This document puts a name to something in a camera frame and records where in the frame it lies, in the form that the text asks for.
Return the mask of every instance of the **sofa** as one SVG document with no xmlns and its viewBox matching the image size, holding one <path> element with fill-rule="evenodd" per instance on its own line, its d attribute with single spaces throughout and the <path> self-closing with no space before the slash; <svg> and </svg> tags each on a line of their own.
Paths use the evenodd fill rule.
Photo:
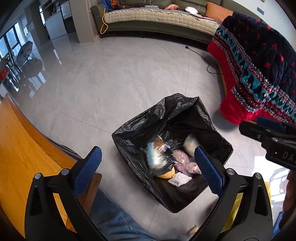
<svg viewBox="0 0 296 241">
<path fill-rule="evenodd" d="M 232 0 L 211 0 L 232 11 L 241 12 L 260 19 L 256 14 Z M 96 27 L 101 37 L 110 31 L 149 31 L 186 37 L 209 44 L 219 23 L 199 20 L 184 11 L 186 7 L 194 7 L 205 16 L 208 1 L 206 0 L 124 0 L 130 6 L 157 5 L 160 9 L 130 8 L 114 10 L 106 13 L 100 2 L 91 7 Z M 178 10 L 164 10 L 170 4 L 179 6 Z"/>
</svg>

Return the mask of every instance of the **person's hand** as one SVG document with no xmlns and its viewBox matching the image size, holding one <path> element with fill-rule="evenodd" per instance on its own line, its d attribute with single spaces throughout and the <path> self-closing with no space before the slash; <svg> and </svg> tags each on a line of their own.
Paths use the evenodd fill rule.
<svg viewBox="0 0 296 241">
<path fill-rule="evenodd" d="M 283 203 L 283 211 L 289 210 L 296 199 L 296 172 L 290 171 L 287 176 L 288 184 L 287 184 L 287 193 L 285 196 L 285 200 Z"/>
</svg>

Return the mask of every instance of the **pink plastic wrapper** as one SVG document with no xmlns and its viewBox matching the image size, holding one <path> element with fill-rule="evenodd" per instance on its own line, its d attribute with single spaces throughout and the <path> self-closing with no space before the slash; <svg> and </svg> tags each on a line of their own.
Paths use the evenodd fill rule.
<svg viewBox="0 0 296 241">
<path fill-rule="evenodd" d="M 192 177 L 193 174 L 201 174 L 198 165 L 195 162 L 190 162 L 187 154 L 180 150 L 174 150 L 174 157 L 178 161 L 174 167 L 183 174 Z"/>
</svg>

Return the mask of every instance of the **orange stuffed toy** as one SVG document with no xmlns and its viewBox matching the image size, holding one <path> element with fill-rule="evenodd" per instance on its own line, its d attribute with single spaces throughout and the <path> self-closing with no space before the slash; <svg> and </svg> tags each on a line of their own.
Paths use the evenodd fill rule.
<svg viewBox="0 0 296 241">
<path fill-rule="evenodd" d="M 167 6 L 165 9 L 166 9 L 166 10 L 176 10 L 176 9 L 178 9 L 178 8 L 179 8 L 178 5 L 176 5 L 176 4 L 171 4 L 171 5 Z"/>
</svg>

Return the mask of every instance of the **beige column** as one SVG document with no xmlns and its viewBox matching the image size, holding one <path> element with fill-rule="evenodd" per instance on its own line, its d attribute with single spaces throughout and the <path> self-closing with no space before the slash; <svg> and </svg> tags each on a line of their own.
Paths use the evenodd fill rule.
<svg viewBox="0 0 296 241">
<path fill-rule="evenodd" d="M 69 2 L 79 42 L 94 42 L 86 0 L 69 0 Z"/>
</svg>

